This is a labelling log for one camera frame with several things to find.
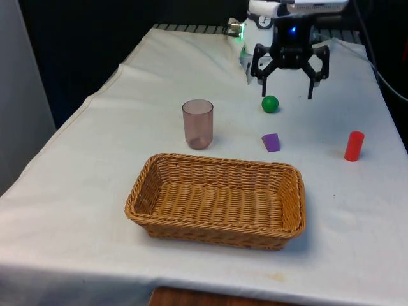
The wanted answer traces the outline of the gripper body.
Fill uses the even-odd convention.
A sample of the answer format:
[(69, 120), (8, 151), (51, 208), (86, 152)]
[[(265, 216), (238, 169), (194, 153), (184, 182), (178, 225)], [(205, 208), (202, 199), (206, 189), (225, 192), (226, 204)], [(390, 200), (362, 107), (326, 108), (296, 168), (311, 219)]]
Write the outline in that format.
[(274, 20), (273, 42), (270, 47), (272, 69), (311, 69), (314, 54), (311, 15), (287, 15)]

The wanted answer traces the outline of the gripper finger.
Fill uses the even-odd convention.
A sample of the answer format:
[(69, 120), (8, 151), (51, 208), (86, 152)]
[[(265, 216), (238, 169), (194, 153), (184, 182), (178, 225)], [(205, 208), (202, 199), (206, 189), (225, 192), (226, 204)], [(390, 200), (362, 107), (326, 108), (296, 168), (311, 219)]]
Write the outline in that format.
[[(309, 63), (309, 59), (313, 55), (315, 55), (318, 59), (321, 60), (322, 66), (319, 71), (315, 71)], [(307, 96), (308, 99), (312, 99), (312, 93), (315, 84), (329, 77), (329, 68), (330, 68), (330, 50), (328, 46), (323, 45), (322, 47), (316, 48), (310, 46), (305, 53), (305, 57), (302, 60), (301, 65), (301, 69), (309, 78), (309, 91)]]
[[(265, 68), (260, 68), (259, 60), (266, 54), (270, 55), (271, 61)], [(252, 56), (251, 64), (251, 76), (256, 77), (261, 82), (262, 92), (261, 96), (266, 97), (267, 78), (279, 67), (279, 49), (274, 45), (266, 47), (260, 43), (257, 43), (254, 47), (254, 53)]]

